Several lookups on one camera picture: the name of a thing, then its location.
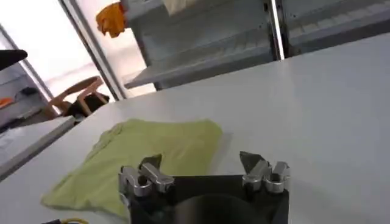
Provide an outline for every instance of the yellow-green cloth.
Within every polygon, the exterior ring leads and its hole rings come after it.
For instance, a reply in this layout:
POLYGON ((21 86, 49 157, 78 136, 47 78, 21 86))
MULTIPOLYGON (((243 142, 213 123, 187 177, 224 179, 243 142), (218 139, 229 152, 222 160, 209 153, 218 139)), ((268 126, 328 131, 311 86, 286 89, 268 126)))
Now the yellow-green cloth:
POLYGON ((119 123, 102 134, 83 164, 41 202, 53 208, 98 209, 126 217, 118 193, 121 166, 137 167, 143 158, 162 154, 160 170, 167 175, 206 175, 221 135, 209 120, 119 123))

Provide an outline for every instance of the metal rack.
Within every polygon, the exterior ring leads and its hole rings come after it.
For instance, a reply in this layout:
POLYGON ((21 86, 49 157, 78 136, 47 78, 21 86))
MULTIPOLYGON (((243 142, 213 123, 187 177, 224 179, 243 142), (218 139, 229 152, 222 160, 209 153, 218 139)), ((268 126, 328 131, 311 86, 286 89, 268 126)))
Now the metal rack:
POLYGON ((126 88, 168 88, 274 59, 263 1, 202 1, 173 16, 161 0, 121 2, 147 64, 124 78, 126 88))
POLYGON ((169 81, 183 75, 186 75, 185 81, 192 82, 231 71, 234 66, 239 69, 256 65, 258 61, 272 61, 267 36, 259 29, 156 61, 134 79, 131 77, 130 80, 125 80, 125 87, 134 88, 151 82, 169 81))
POLYGON ((390 1, 284 0, 283 9, 293 55, 390 31, 390 1))

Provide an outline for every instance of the yellow cable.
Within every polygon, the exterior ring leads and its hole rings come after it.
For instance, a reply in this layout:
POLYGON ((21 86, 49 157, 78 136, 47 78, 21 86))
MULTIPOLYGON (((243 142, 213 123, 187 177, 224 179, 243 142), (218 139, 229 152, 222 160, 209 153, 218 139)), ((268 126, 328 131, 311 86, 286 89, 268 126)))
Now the yellow cable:
POLYGON ((71 223, 71 222, 77 222, 77 223, 80 223, 80 224, 88 224, 87 221, 82 220, 82 219, 78 219, 78 218, 72 218, 72 219, 64 219, 64 220, 61 220, 61 223, 62 223, 62 224, 68 224, 68 223, 71 223))

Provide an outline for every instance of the wooden chair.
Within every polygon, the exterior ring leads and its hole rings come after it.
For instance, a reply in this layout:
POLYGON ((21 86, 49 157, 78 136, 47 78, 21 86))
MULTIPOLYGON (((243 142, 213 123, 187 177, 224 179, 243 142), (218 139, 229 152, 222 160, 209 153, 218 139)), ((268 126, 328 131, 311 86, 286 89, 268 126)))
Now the wooden chair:
POLYGON ((91 115, 92 112, 91 112, 90 108, 88 107, 88 105, 85 103, 84 98, 89 94, 94 94, 102 103, 104 103, 104 104, 108 103, 104 99, 104 97, 100 93, 97 92, 98 87, 101 86, 102 84, 103 84, 103 81, 101 80, 101 78, 99 76, 94 76, 94 77, 91 77, 89 79, 85 79, 79 83, 76 83, 72 87, 70 87, 67 90, 65 90, 64 92, 62 92, 57 97, 53 98, 48 103, 47 107, 45 109, 43 109, 43 112, 50 119, 56 118, 58 115, 55 112, 55 110, 53 109, 53 106, 54 106, 60 110, 61 115, 65 114, 68 111, 68 109, 70 108, 70 106, 72 105, 70 102, 64 100, 65 97, 70 95, 70 94, 74 94, 74 93, 78 93, 78 92, 82 91, 77 96, 77 101, 79 101, 84 113, 87 115, 91 115))

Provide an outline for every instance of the table surface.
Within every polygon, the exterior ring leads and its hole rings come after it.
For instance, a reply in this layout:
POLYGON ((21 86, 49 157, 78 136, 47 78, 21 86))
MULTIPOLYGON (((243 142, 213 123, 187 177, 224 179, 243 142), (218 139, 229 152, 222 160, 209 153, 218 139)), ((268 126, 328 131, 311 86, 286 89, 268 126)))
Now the table surface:
POLYGON ((3 133, 0 138, 0 181, 12 169, 22 166, 26 159, 59 138, 73 123, 73 117, 60 117, 3 133))
POLYGON ((224 140, 212 174, 243 173, 240 150, 287 161, 292 223, 389 223, 389 43, 380 35, 105 105, 0 183, 1 223, 114 223, 40 198, 103 131, 132 117, 218 123, 224 140))

